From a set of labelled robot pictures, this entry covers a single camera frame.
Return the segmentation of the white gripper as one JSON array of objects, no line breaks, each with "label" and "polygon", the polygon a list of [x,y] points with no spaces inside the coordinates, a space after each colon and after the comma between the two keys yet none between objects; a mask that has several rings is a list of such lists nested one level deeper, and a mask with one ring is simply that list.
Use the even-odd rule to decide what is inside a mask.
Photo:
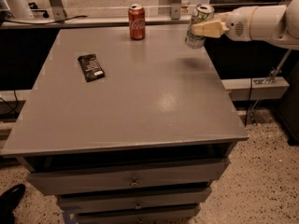
[{"label": "white gripper", "polygon": [[226,35],[233,41],[251,41],[251,20],[256,9],[257,7],[240,7],[230,12],[217,13],[215,20],[194,24],[192,33],[212,38]]}]

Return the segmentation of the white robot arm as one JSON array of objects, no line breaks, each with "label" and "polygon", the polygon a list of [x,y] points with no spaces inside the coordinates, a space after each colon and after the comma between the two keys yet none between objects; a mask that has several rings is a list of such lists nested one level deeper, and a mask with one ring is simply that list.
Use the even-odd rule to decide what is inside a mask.
[{"label": "white robot arm", "polygon": [[217,13],[192,26],[196,35],[233,41],[264,41],[273,46],[299,50],[299,0],[288,5],[240,7]]}]

